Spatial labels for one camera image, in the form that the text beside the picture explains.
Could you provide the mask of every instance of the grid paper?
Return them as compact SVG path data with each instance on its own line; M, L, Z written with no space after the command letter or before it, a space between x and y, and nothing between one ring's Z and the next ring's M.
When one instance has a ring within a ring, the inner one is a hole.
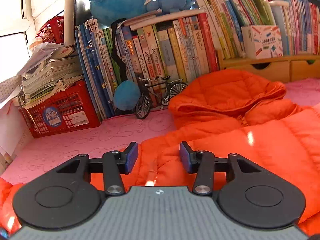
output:
M12 91L21 84L21 80L21 76L14 76L0 83L0 103L5 101Z

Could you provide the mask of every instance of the blue teddy bear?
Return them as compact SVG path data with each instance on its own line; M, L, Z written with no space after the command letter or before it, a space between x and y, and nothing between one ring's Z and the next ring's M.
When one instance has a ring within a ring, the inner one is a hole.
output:
M162 9L163 13L173 13L180 10L190 9L192 0L155 0L147 4L147 11Z
M105 25L111 26L121 18L133 18L147 12L150 0L89 0L90 11L94 18Z

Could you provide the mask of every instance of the wooden drawer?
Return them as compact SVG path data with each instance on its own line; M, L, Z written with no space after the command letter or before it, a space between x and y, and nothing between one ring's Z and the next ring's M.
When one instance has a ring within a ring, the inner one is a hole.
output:
M301 80L308 77L320 78L319 59L315 60L313 63L307 60L291 61L291 81Z
M239 70L246 70L255 75L262 76L270 81L281 81L287 83L290 81L290 62L279 61L271 63L260 63L260 64L246 64L240 66L225 67L235 68Z

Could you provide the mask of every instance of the pink mat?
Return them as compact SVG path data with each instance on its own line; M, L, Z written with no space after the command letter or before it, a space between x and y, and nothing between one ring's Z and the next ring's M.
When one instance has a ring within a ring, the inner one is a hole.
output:
M320 80L288 83L287 95L294 103L314 106L320 102ZM168 110L154 111L145 120L134 115L104 121L100 127L32 140L1 176L12 184L27 183L80 153L101 157L113 149L126 147L175 130Z

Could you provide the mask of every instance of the basket label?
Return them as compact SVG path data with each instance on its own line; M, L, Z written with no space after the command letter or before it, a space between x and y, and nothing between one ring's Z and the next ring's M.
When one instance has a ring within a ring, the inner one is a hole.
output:
M62 117L59 110L53 106L47 107L42 113L42 118L47 125L57 127L62 124Z
M72 120L74 126L79 126L83 124L88 124L89 120L87 116L85 115L84 111L81 111L79 113L71 114L69 115L69 118Z

